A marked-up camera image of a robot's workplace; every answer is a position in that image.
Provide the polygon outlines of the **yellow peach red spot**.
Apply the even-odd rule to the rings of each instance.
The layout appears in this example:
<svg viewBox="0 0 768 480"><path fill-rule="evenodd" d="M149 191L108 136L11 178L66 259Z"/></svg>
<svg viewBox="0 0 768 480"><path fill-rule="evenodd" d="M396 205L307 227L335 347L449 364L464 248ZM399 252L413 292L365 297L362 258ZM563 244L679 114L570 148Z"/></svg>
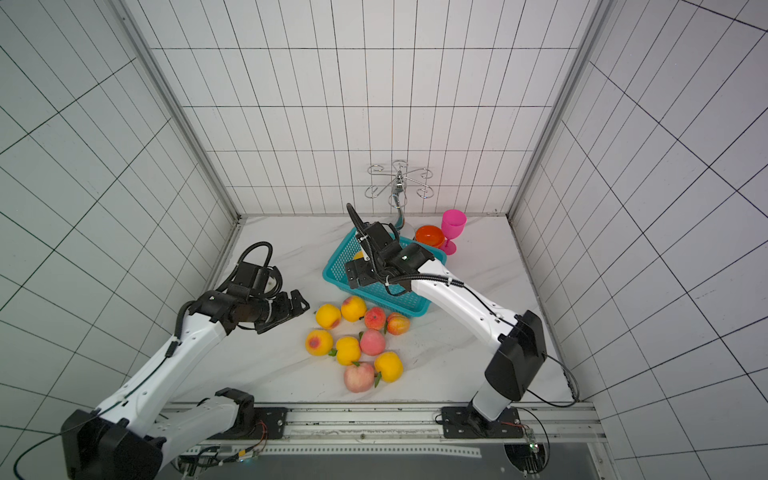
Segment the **yellow peach red spot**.
<svg viewBox="0 0 768 480"><path fill-rule="evenodd" d="M333 348L333 336L323 329L312 330L305 340L305 349L312 356L327 356Z"/></svg>

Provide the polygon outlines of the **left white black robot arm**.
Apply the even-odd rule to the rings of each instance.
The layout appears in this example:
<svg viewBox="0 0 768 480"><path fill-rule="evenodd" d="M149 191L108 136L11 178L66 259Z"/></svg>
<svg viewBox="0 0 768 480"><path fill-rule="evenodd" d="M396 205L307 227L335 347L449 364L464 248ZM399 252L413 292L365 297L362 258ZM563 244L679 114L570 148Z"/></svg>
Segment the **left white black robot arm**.
<svg viewBox="0 0 768 480"><path fill-rule="evenodd" d="M208 440L282 436L283 407L264 409L232 387L168 420L158 419L181 383L240 323L263 334L309 310L299 291L273 299L211 290L184 304L174 335L94 410L77 410L61 438L70 479L153 479L173 459Z"/></svg>

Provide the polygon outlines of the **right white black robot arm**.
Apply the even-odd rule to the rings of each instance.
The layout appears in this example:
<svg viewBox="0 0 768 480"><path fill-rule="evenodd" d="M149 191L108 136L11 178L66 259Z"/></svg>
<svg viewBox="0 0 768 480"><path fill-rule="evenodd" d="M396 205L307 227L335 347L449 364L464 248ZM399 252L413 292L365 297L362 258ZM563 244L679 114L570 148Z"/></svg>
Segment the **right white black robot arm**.
<svg viewBox="0 0 768 480"><path fill-rule="evenodd" d="M484 381L467 407L480 426L499 420L522 399L548 358L542 320L531 311L505 309L453 275L429 250L398 241L383 249L371 238L358 241L363 257L345 264L352 288L379 283L399 286L440 307L492 350Z"/></svg>

